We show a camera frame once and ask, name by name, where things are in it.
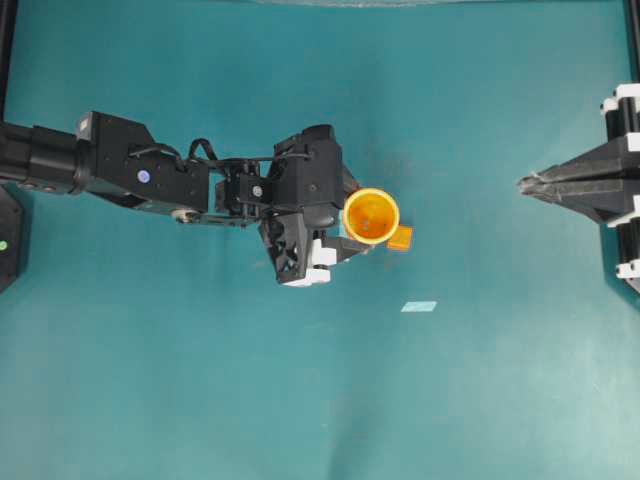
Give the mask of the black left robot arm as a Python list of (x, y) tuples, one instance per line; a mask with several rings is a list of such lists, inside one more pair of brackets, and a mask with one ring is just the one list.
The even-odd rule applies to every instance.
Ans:
[(131, 210), (187, 225), (256, 225), (279, 284), (330, 280), (330, 267), (369, 251), (331, 235), (358, 183), (330, 125), (304, 129), (268, 158), (220, 159), (192, 141), (186, 156), (142, 123), (91, 112), (76, 133), (1, 125), (1, 178), (36, 191), (87, 192)]

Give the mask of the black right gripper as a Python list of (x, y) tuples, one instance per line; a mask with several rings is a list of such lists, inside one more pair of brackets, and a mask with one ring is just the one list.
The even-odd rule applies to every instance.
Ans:
[[(616, 232), (616, 277), (639, 293), (639, 84), (618, 85), (601, 104), (608, 142), (518, 181), (520, 193)], [(615, 179), (618, 183), (562, 183)]]

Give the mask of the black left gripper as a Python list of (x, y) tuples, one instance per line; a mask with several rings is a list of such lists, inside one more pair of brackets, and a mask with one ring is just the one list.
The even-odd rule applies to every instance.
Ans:
[(259, 233), (279, 284), (326, 283), (330, 265), (373, 249), (350, 238), (326, 236), (345, 200), (361, 189), (343, 162), (332, 126), (315, 125), (277, 143), (266, 180), (268, 200)]

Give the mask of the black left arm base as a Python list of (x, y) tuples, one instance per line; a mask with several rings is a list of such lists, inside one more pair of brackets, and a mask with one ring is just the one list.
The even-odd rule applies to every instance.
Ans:
[(1, 184), (1, 293), (28, 269), (33, 198), (14, 184)]

